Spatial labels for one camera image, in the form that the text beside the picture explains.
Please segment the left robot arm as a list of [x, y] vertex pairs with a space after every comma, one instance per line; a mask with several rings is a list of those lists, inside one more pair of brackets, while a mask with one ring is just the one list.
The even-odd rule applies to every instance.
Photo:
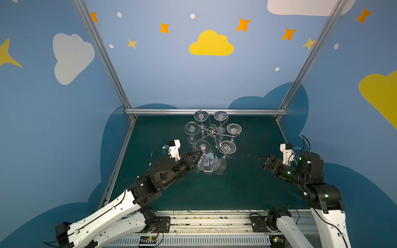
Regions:
[[98, 247], [95, 238], [123, 217], [139, 211], [162, 195], [177, 180], [197, 166], [202, 151], [183, 153], [174, 162], [171, 156], [161, 157], [150, 165], [147, 173], [127, 187], [120, 196], [90, 216], [74, 223], [63, 222], [55, 228], [57, 248]]

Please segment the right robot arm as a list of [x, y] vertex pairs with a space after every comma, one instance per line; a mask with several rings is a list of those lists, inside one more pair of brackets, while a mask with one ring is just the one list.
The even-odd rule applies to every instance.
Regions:
[[[302, 151], [297, 166], [292, 167], [273, 155], [256, 157], [257, 163], [279, 180], [298, 187], [310, 206], [324, 248], [349, 248], [345, 204], [341, 192], [324, 182], [324, 161], [316, 153]], [[271, 208], [267, 228], [280, 231], [293, 248], [310, 248], [312, 244], [293, 222], [286, 208]]]

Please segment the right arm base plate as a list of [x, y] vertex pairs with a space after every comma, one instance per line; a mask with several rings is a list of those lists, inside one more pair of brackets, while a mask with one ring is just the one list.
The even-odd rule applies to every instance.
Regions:
[[267, 225], [267, 217], [258, 213], [252, 213], [248, 216], [251, 221], [251, 227], [254, 233], [269, 233], [271, 230]]

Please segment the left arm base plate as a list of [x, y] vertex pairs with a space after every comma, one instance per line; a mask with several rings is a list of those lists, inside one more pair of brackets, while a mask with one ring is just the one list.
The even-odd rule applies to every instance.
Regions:
[[144, 231], [147, 233], [169, 233], [171, 227], [171, 217], [156, 217], [149, 221]]

